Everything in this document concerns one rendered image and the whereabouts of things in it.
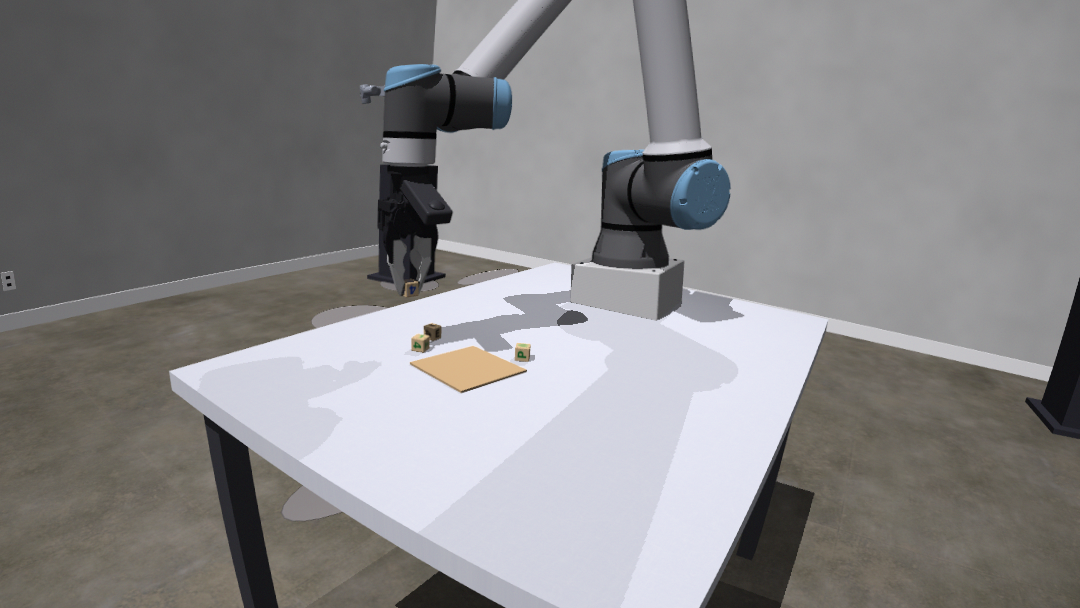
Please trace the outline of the tan flat mat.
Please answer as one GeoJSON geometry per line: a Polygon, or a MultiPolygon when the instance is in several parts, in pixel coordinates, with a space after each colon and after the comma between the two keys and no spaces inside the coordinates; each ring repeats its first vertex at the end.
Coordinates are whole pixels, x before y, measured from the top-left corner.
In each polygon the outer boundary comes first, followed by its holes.
{"type": "Polygon", "coordinates": [[[411,361],[410,365],[460,393],[527,371],[475,346],[411,361]]]}

